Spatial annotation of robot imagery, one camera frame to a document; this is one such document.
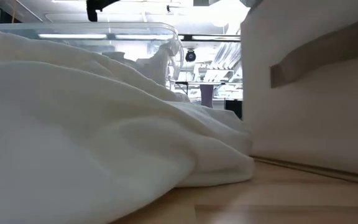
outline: security camera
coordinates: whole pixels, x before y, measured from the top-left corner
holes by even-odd
[[[188,50],[185,59],[187,62],[194,62],[196,60],[196,53],[194,53],[194,50]]]

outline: black object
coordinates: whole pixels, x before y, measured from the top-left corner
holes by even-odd
[[[196,53],[194,53],[194,50],[188,50],[185,59],[187,62],[194,62],[196,60]]]
[[[240,35],[211,35],[211,34],[179,34],[182,42],[219,42],[219,43],[239,43]]]
[[[89,21],[97,22],[98,13],[96,10],[102,11],[105,7],[118,1],[120,0],[86,0],[86,13],[88,14]]]
[[[242,119],[242,101],[241,100],[225,100],[224,109],[233,111],[238,118]]]

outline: ceiling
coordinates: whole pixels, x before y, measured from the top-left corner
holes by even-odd
[[[87,22],[85,0],[0,0],[0,8],[22,22]],[[121,0],[99,13],[100,22],[164,22],[181,34],[226,34],[227,14],[210,13],[205,0]]]

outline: plastic lid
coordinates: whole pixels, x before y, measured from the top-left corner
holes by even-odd
[[[112,55],[124,53],[123,60],[133,62],[169,57],[159,65],[169,76],[177,75],[183,65],[183,48],[174,27],[163,23],[22,23],[0,24],[0,31],[29,39],[51,40],[92,52]]]

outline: clear plastic container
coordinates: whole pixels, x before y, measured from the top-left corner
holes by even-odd
[[[0,31],[97,52],[129,65],[158,84],[177,77],[183,48],[174,27],[162,23],[0,24]]]

